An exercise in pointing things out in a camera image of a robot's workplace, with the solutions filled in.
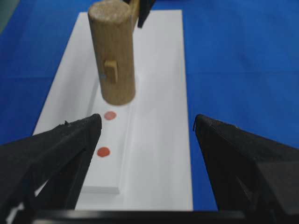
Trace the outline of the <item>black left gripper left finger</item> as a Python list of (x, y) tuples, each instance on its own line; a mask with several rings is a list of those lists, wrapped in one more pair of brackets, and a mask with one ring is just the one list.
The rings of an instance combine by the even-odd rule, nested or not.
[(30, 212), (76, 207), (100, 138), (98, 114), (0, 147), (0, 221), (19, 204)]

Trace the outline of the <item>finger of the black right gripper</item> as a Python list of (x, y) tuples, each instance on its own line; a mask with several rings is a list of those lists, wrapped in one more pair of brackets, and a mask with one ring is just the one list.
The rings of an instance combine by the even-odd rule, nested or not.
[(138, 28), (142, 28), (152, 7), (155, 4), (155, 0), (140, 0), (139, 17), (138, 17)]

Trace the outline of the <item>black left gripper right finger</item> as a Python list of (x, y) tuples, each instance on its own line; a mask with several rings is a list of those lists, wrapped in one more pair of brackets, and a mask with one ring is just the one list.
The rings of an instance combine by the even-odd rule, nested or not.
[(193, 130), (217, 205), (219, 224), (296, 224), (299, 151), (199, 114)]

